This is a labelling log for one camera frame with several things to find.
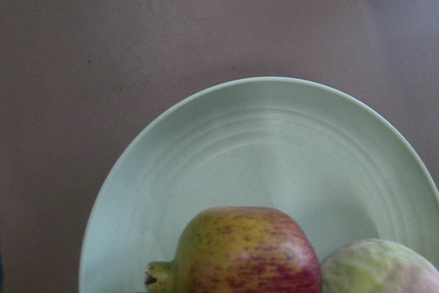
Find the green-pink peach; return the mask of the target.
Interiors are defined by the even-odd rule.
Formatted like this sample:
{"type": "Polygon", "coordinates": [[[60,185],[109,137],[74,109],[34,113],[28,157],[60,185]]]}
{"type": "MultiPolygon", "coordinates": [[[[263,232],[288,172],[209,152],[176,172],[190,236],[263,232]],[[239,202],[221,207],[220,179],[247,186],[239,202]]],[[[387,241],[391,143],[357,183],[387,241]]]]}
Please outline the green-pink peach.
{"type": "Polygon", "coordinates": [[[412,249],[384,239],[347,244],[322,264],[324,292],[437,292],[438,270],[412,249]]]}

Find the green plate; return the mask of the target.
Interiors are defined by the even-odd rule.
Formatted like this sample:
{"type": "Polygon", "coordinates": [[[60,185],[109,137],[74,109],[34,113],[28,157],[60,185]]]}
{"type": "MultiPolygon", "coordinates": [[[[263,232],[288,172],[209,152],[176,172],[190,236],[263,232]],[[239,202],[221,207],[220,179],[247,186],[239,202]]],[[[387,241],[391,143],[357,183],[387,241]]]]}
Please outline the green plate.
{"type": "Polygon", "coordinates": [[[321,260],[377,237],[438,263],[438,190],[396,128],[330,87],[248,78],[172,106],[122,153],[88,220],[79,290],[144,291],[148,263],[220,206],[288,213],[321,260]]]}

